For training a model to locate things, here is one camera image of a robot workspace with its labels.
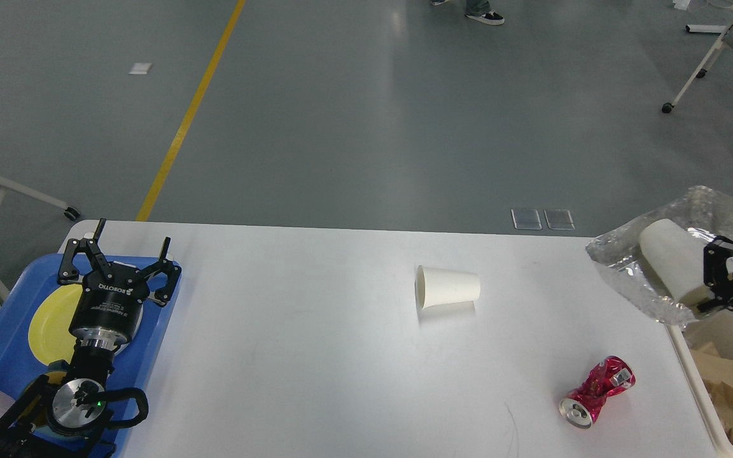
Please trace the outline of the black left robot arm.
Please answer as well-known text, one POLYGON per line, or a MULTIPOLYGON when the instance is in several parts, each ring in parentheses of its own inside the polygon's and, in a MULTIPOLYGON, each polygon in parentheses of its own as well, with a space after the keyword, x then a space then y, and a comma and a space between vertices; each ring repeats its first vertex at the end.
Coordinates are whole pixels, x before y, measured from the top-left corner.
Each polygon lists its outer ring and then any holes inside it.
POLYGON ((146 385, 180 264, 111 257, 92 237, 33 261, 0 311, 0 457, 116 457, 150 408, 146 385))

